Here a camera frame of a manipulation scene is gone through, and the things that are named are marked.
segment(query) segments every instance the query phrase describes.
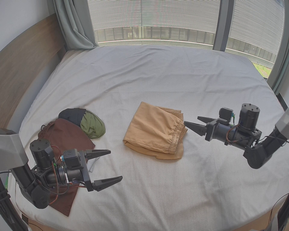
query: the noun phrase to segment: headboard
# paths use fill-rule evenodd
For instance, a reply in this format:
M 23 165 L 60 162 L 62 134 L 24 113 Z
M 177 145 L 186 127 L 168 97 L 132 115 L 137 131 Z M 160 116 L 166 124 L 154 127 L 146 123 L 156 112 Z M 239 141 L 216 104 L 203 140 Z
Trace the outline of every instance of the headboard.
M 26 90 L 64 45 L 56 14 L 53 14 L 28 28 L 0 51 L 0 128 L 7 128 Z

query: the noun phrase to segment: grass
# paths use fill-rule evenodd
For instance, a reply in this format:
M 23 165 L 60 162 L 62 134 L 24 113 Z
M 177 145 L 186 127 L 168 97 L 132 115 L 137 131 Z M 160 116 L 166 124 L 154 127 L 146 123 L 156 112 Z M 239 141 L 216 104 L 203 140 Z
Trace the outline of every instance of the grass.
M 271 73 L 271 69 L 257 64 L 257 63 L 253 63 L 253 65 L 255 66 L 255 68 L 259 71 L 259 73 L 264 77 L 264 78 L 268 78 L 270 73 Z

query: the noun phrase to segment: bed sheet wrinkle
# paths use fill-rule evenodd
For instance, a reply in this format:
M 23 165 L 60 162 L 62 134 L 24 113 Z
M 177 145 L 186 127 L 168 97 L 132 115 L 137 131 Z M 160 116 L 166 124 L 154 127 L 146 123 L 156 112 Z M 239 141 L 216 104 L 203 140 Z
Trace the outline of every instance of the bed sheet wrinkle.
M 100 192 L 80 189 L 69 217 L 37 210 L 9 178 L 11 200 L 29 217 L 58 230 L 232 230 L 269 210 L 289 187 L 289 146 L 252 171 L 242 150 L 207 142 L 193 131 L 184 137 L 179 161 L 160 161 L 130 150 L 122 139 L 141 101 L 181 109 L 184 120 L 217 117 L 244 102 L 261 109 L 257 127 L 269 134 L 283 114 L 274 93 L 251 62 L 224 52 L 174 46 L 108 46 L 70 54 L 50 76 L 21 125 L 29 142 L 42 124 L 66 108 L 84 107 L 105 123 L 93 140 L 109 149 L 90 173 L 92 180 L 123 176 Z

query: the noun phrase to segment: clothing pile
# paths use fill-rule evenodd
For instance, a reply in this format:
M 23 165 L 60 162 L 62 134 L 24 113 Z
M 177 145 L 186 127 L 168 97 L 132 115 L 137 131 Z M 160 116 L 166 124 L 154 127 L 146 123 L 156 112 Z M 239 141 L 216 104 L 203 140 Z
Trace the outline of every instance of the clothing pile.
M 141 102 L 123 142 L 132 150 L 157 159 L 180 159 L 187 130 L 181 110 Z
M 58 119 L 43 125 L 38 133 L 39 139 L 50 141 L 55 159 L 61 164 L 59 158 L 65 150 L 76 148 L 78 151 L 94 149 L 95 145 L 89 139 L 99 138 L 105 133 L 104 123 L 92 112 L 81 109 L 65 109 L 59 113 Z M 87 162 L 87 168 L 93 171 L 95 159 Z M 65 192 L 66 187 L 59 187 L 59 193 Z M 57 200 L 50 206 L 62 214 L 69 216 L 72 203 L 77 193 L 77 187 L 70 187 L 63 195 L 58 195 Z M 55 199 L 54 194 L 50 194 L 51 201 Z

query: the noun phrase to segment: beige folded shorts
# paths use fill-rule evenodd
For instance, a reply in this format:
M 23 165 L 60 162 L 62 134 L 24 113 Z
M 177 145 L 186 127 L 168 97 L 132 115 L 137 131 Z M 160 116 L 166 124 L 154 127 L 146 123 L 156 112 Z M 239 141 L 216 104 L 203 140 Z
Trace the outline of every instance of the beige folded shorts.
M 157 159 L 180 159 L 184 153 L 182 139 L 188 130 L 183 120 L 181 110 L 141 102 L 123 142 L 132 150 Z

